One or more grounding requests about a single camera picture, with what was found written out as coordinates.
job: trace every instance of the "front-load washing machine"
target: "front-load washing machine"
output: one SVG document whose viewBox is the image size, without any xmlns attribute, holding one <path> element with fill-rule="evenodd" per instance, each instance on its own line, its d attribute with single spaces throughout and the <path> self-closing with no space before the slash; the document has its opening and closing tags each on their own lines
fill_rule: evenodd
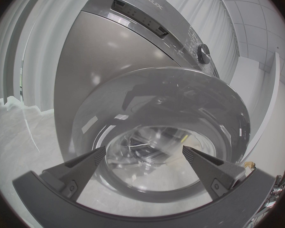
<svg viewBox="0 0 285 228">
<path fill-rule="evenodd" d="M 250 133 L 243 101 L 165 0 L 86 3 L 61 52 L 54 113 L 64 161 L 106 147 L 78 202 L 118 215 L 210 202 L 182 146 L 236 163 Z"/>
</svg>

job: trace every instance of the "white curtain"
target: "white curtain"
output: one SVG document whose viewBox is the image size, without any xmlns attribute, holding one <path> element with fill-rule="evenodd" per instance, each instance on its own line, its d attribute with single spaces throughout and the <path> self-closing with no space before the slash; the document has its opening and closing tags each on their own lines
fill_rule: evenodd
<svg viewBox="0 0 285 228">
<path fill-rule="evenodd" d="M 210 49 L 219 76 L 230 83 L 239 58 L 231 19 L 221 0 L 167 0 Z"/>
<path fill-rule="evenodd" d="M 13 1 L 0 20 L 0 98 L 4 98 L 4 102 L 10 95 L 20 99 L 20 72 L 23 72 L 24 104 L 36 105 L 41 111 L 53 108 L 60 53 L 73 22 L 87 1 Z M 167 1 L 208 45 L 220 78 L 230 83 L 239 50 L 232 23 L 221 1 Z"/>
</svg>

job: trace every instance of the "washing machine door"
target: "washing machine door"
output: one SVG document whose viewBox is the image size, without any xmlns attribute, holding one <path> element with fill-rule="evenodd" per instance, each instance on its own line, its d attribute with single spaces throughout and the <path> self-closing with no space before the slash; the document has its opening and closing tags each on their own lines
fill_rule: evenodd
<svg viewBox="0 0 285 228">
<path fill-rule="evenodd" d="M 182 154 L 183 145 L 237 163 L 249 135 L 243 101 L 216 77 L 182 67 L 120 75 L 96 88 L 74 118 L 76 155 L 106 147 L 77 202 L 128 216 L 199 207 L 211 198 Z"/>
<path fill-rule="evenodd" d="M 55 124 L 64 160 L 77 156 L 71 138 L 72 124 L 78 108 L 93 90 L 127 72 L 164 66 L 179 67 L 124 25 L 80 12 L 62 49 L 55 81 Z"/>
</svg>

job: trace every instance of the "floor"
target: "floor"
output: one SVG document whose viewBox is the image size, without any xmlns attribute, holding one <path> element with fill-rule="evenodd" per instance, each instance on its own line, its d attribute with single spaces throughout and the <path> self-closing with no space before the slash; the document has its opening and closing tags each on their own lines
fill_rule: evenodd
<svg viewBox="0 0 285 228">
<path fill-rule="evenodd" d="M 0 190 L 11 207 L 31 227 L 41 227 L 28 212 L 12 180 L 33 170 L 63 162 L 56 137 L 54 111 L 25 107 L 14 97 L 3 105 L 0 99 Z"/>
<path fill-rule="evenodd" d="M 9 97 L 8 103 L 3 105 L 0 99 L 0 190 L 30 227 L 41 226 L 23 205 L 12 180 L 29 170 L 40 174 L 42 170 L 61 162 L 63 159 L 56 136 L 54 111 L 40 112 L 37 107 L 26 107 L 14 97 Z M 203 192 L 178 202 L 148 203 L 121 196 L 110 186 L 106 187 L 104 180 L 102 184 L 98 180 L 95 175 L 91 178 L 77 202 L 118 215 L 169 215 L 211 201 L 209 194 Z"/>
</svg>

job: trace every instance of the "aux logo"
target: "aux logo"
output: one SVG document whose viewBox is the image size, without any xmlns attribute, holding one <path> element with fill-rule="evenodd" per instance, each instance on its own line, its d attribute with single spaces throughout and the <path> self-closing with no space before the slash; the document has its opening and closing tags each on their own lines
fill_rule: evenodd
<svg viewBox="0 0 285 228">
<path fill-rule="evenodd" d="M 155 6 L 159 7 L 162 10 L 162 6 L 160 6 L 157 2 L 154 3 L 154 0 L 149 0 L 150 2 L 152 2 Z"/>
</svg>

